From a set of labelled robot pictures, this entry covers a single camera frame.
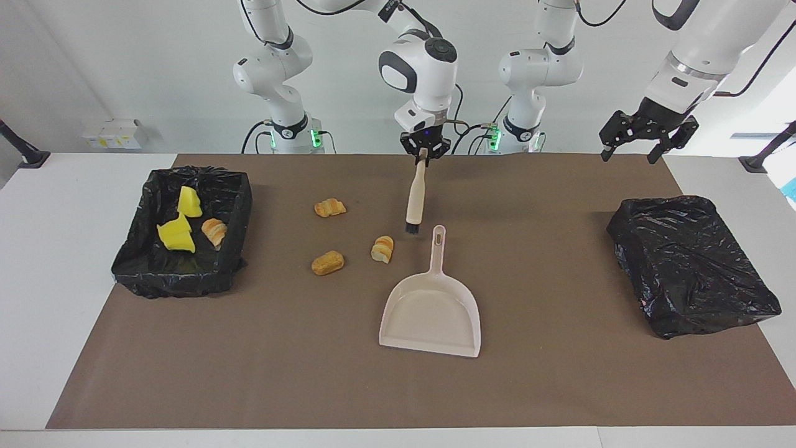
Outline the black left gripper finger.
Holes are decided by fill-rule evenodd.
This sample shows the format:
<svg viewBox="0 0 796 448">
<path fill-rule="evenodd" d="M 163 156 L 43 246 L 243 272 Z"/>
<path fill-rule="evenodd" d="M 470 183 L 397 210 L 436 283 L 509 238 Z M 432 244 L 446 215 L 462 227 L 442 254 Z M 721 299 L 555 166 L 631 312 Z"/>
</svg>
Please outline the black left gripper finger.
<svg viewBox="0 0 796 448">
<path fill-rule="evenodd" d="M 637 133 L 643 129 L 644 119 L 642 117 L 626 114 L 621 110 L 615 111 L 599 131 L 599 138 L 603 145 L 600 154 L 602 161 L 608 162 L 618 147 L 639 138 Z"/>
<path fill-rule="evenodd" d="M 663 131 L 657 144 L 655 144 L 649 155 L 646 156 L 648 163 L 654 165 L 669 151 L 685 147 L 698 128 L 699 122 L 697 122 L 697 119 L 695 117 L 688 117 L 673 131 L 673 134 L 669 134 L 668 131 Z"/>
</svg>

